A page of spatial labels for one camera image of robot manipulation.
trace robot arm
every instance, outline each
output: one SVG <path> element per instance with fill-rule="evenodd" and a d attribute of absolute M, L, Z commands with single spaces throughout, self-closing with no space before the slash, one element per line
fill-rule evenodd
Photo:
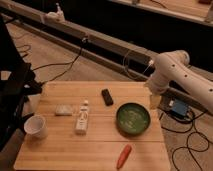
<path fill-rule="evenodd" d="M 188 63 L 189 55 L 182 50 L 157 55 L 148 87 L 152 93 L 162 94 L 173 80 L 213 114 L 213 83 L 189 70 Z"/>

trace white paper cup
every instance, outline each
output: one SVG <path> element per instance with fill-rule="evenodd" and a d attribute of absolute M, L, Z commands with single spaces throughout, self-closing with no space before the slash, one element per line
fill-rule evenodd
<path fill-rule="evenodd" d="M 41 115 L 30 117 L 24 124 L 24 130 L 27 134 L 36 138 L 46 138 L 47 128 L 45 118 Z"/>

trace carrot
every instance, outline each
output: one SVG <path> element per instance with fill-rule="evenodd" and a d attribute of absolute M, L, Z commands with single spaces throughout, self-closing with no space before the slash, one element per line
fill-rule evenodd
<path fill-rule="evenodd" d="M 117 169 L 120 169 L 123 166 L 131 151 L 132 147 L 129 144 L 124 147 L 118 158 Z"/>

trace wooden table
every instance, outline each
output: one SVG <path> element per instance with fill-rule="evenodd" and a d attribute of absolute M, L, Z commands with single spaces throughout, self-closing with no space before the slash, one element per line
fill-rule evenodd
<path fill-rule="evenodd" d="M 114 105 L 106 107 L 101 90 L 108 88 Z M 26 136 L 16 159 L 16 170 L 113 171 L 126 144 L 132 152 L 121 171 L 170 170 L 170 163 L 156 110 L 149 110 L 148 88 L 142 82 L 49 82 L 36 111 L 46 118 L 48 137 L 36 140 Z M 54 116 L 57 105 L 72 105 L 76 111 L 89 101 L 86 135 L 76 135 L 73 116 Z M 117 109 L 136 102 L 149 110 L 151 125 L 136 137 L 125 137 L 115 124 Z"/>

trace green bowl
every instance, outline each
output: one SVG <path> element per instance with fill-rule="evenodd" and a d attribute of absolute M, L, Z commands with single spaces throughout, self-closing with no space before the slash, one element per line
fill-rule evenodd
<path fill-rule="evenodd" d="M 116 115 L 117 126 L 129 135 L 138 135 L 144 132 L 150 125 L 149 112 L 137 103 L 122 105 Z"/>

